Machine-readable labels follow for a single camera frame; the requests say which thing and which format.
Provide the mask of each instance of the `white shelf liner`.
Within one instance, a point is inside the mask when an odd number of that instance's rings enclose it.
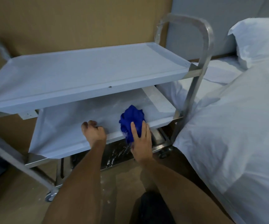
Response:
[[[123,139],[119,120],[130,105],[143,109],[152,128],[169,124],[175,113],[155,86],[44,108],[39,112],[29,152],[59,159],[90,149],[81,132],[81,124],[89,120],[105,128],[107,143]]]
[[[151,43],[19,56],[0,70],[10,114],[182,79],[190,62]]]

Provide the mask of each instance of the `blue cloth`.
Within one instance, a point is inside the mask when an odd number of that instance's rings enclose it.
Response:
[[[145,120],[143,110],[138,110],[133,105],[130,105],[129,108],[121,114],[119,123],[121,124],[121,131],[123,132],[128,144],[134,141],[130,123],[135,123],[137,135],[141,137],[143,120]]]

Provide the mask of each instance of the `brown floor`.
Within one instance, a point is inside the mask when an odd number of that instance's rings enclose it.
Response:
[[[169,157],[158,160],[210,194],[179,151],[174,150]],[[54,177],[56,162],[42,165],[41,168]],[[156,190],[155,184],[134,160],[103,170],[101,184],[103,189],[101,223],[108,224],[133,223],[140,196],[146,190]],[[46,193],[45,187],[10,167],[0,177],[0,224],[41,223],[49,206],[49,203],[44,201]]]

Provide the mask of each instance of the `dark pants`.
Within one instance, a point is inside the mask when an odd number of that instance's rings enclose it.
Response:
[[[138,223],[175,224],[175,221],[169,208],[159,193],[145,192],[141,196]]]

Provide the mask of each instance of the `wooden panel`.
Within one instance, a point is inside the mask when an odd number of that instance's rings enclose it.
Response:
[[[172,0],[0,0],[0,39],[13,56],[150,42],[171,4]],[[35,119],[3,117],[0,136],[27,151],[34,126]]]

